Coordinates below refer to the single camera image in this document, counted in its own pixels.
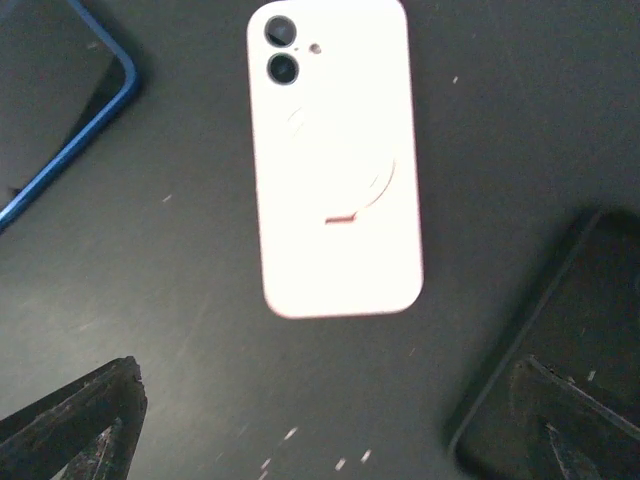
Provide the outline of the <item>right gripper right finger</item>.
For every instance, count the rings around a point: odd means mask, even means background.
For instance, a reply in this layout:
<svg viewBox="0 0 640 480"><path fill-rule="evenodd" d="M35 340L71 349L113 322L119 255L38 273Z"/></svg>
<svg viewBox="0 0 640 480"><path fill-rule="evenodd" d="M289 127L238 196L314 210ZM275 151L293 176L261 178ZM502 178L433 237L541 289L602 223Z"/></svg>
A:
<svg viewBox="0 0 640 480"><path fill-rule="evenodd" d="M575 383L533 356L512 370L512 418L534 479L637 479L639 399Z"/></svg>

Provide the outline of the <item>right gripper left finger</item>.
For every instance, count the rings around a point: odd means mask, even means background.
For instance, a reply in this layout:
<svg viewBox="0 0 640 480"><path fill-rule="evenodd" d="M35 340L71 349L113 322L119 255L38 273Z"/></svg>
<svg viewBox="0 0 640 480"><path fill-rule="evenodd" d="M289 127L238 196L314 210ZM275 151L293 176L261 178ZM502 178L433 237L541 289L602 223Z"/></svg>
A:
<svg viewBox="0 0 640 480"><path fill-rule="evenodd" d="M116 358L1 420L1 477L125 479L147 405L135 358Z"/></svg>

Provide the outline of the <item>blue phone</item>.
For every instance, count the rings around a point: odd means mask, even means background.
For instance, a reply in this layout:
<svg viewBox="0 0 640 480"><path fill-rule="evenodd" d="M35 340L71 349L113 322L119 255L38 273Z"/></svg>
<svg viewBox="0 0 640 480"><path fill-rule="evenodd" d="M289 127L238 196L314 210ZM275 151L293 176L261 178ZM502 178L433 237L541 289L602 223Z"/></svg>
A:
<svg viewBox="0 0 640 480"><path fill-rule="evenodd" d="M1 225L130 101L137 69L80 1L1 4Z"/></svg>

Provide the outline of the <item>pink cased phone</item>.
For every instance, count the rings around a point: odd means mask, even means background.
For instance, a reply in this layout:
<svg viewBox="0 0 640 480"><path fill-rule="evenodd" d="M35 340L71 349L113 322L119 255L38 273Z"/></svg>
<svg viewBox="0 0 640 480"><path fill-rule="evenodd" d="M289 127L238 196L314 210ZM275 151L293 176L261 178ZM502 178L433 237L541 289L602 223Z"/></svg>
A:
<svg viewBox="0 0 640 480"><path fill-rule="evenodd" d="M267 305L289 319L407 309L424 273L403 5L269 2L246 50Z"/></svg>

